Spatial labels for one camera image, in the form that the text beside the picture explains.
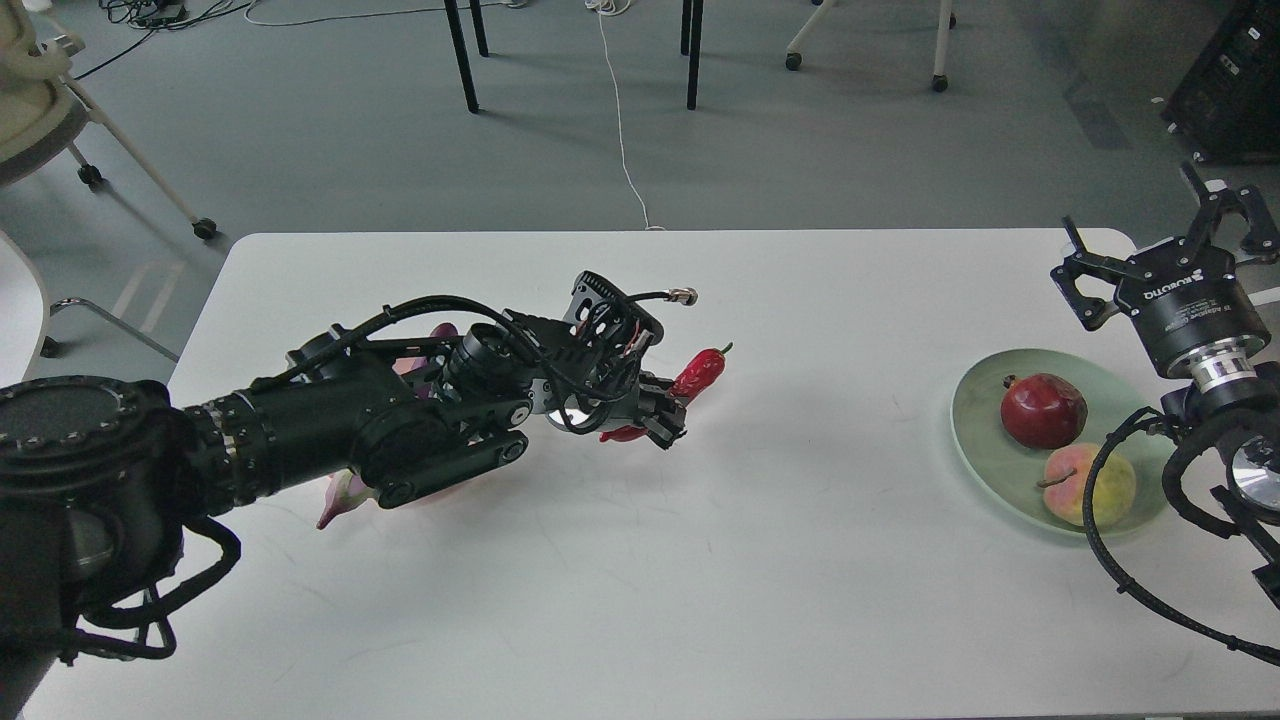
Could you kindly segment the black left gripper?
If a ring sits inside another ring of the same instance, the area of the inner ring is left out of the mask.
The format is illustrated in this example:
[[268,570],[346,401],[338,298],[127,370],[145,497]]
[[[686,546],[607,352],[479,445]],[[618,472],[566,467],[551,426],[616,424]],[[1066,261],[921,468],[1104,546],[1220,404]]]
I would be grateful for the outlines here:
[[639,360],[577,368],[541,360],[531,373],[532,411],[561,430],[585,436],[640,427],[662,450],[686,434],[691,386],[681,378],[644,374]]

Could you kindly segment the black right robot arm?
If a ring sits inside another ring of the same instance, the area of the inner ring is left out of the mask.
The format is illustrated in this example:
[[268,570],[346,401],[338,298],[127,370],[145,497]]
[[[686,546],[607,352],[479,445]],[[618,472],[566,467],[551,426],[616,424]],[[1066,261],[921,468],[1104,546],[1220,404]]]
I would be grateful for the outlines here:
[[1247,538],[1263,557],[1254,579],[1276,601],[1277,364],[1257,361],[1272,336],[1236,273],[1277,260],[1277,227],[1256,188],[1210,188],[1188,161],[1180,173],[1198,204],[1185,233],[1116,259],[1065,219],[1071,250],[1051,277],[1085,329],[1124,315],[1156,374],[1187,382],[1161,401],[1178,450],[1165,498],[1202,530]]

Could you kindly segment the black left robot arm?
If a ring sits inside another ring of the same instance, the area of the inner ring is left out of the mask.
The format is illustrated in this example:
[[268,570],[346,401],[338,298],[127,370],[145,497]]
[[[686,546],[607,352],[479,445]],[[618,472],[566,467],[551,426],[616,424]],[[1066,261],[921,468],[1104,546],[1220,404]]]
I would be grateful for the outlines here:
[[60,375],[3,389],[3,716],[56,661],[166,659],[170,618],[238,562],[218,519],[349,470],[396,509],[520,459],[521,425],[685,433],[678,382],[645,372],[662,324],[581,273],[561,319],[430,295],[334,325],[247,388],[175,407],[165,386]]

